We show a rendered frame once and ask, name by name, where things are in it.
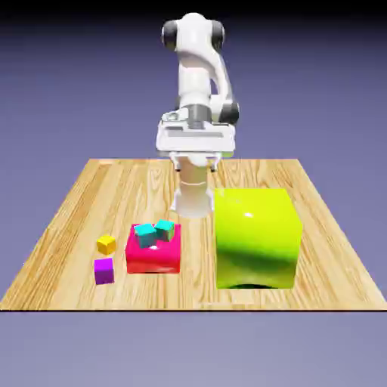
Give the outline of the large yellow-green box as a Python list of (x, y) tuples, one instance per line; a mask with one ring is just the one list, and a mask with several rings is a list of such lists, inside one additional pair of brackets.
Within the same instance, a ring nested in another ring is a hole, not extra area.
[(219, 289), (293, 288), (303, 226), (286, 189), (215, 189), (214, 226)]

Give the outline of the small cyan cube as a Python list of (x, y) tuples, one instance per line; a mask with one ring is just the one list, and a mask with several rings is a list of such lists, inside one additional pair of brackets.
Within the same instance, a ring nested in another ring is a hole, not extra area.
[(155, 225), (156, 236), (159, 240), (169, 242), (175, 235), (175, 223), (160, 219)]
[(138, 224), (134, 227), (135, 236), (138, 240), (138, 245), (143, 248), (149, 248), (156, 245), (157, 234), (154, 226), (151, 223)]

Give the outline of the small yellow cube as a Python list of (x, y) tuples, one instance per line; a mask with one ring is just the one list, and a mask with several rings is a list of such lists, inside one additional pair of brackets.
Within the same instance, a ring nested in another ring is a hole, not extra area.
[(97, 239), (96, 245), (98, 252), (109, 255), (116, 250), (116, 239), (106, 234)]

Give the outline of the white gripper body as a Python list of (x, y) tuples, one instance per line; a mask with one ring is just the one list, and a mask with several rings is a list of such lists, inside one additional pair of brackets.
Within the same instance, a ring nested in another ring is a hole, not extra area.
[(233, 125), (203, 123), (203, 128), (189, 128), (186, 121), (160, 122), (156, 136), (160, 153), (225, 153), (235, 150)]

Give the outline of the small purple cube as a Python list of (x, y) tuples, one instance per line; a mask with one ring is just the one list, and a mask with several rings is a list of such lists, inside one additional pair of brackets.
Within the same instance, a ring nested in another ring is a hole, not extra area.
[(114, 283), (114, 267), (111, 257), (94, 260), (94, 279), (97, 285)]

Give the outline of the large red box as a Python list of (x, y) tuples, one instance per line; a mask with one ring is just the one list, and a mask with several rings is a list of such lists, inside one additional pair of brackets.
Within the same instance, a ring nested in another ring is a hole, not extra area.
[(181, 268), (181, 225), (175, 224), (175, 233), (169, 241), (158, 240), (155, 246), (141, 248), (132, 224), (125, 247), (128, 274), (178, 274)]

